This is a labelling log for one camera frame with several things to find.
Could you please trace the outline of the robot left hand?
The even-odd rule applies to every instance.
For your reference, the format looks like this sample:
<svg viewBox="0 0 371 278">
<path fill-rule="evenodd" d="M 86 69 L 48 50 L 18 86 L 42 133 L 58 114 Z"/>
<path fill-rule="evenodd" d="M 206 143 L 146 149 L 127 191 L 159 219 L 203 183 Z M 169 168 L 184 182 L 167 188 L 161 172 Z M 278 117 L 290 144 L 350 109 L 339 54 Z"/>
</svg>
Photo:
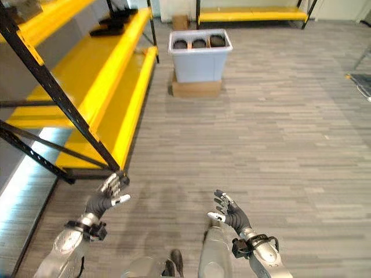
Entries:
<svg viewBox="0 0 371 278">
<path fill-rule="evenodd" d="M 130 179 L 123 171 L 111 174 L 88 200 L 85 213 L 91 213 L 100 219 L 108 209 L 128 202 L 131 196 L 123 195 L 122 191 L 129 183 Z"/>
</svg>

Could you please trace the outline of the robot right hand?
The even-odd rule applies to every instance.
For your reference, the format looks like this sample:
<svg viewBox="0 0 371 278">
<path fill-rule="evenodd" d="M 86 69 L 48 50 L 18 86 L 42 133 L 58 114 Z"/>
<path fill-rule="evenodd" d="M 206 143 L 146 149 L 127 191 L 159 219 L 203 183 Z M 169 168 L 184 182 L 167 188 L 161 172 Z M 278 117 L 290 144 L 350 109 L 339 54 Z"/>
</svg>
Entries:
<svg viewBox="0 0 371 278">
<path fill-rule="evenodd" d="M 240 236 L 246 229 L 252 226 L 246 213 L 238 206 L 236 201 L 222 190 L 215 190 L 214 202 L 217 204 L 215 212 L 208 212 L 206 215 L 214 221 L 225 223 L 232 227 Z"/>
</svg>

